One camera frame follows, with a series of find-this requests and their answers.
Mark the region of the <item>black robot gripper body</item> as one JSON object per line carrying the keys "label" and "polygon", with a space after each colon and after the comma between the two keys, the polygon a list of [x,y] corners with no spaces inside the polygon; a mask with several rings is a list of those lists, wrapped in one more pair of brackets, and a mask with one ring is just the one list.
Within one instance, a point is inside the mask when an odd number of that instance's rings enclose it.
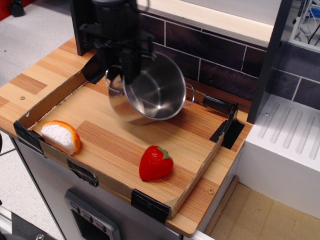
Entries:
{"label": "black robot gripper body", "polygon": [[94,23],[83,24],[80,30],[84,33],[84,47],[91,50],[95,42],[102,47],[133,49],[145,56],[154,54],[153,41],[155,37],[142,30],[135,0],[91,0],[94,9]]}

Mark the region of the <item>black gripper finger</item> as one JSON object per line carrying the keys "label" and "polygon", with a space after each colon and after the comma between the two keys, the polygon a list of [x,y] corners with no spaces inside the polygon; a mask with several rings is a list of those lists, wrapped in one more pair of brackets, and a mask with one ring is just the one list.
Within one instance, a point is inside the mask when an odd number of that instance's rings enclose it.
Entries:
{"label": "black gripper finger", "polygon": [[126,85],[130,85],[140,74],[141,54],[130,48],[125,48],[121,52],[122,76]]}
{"label": "black gripper finger", "polygon": [[104,75],[110,68],[121,69],[120,48],[119,47],[96,47],[97,75]]}

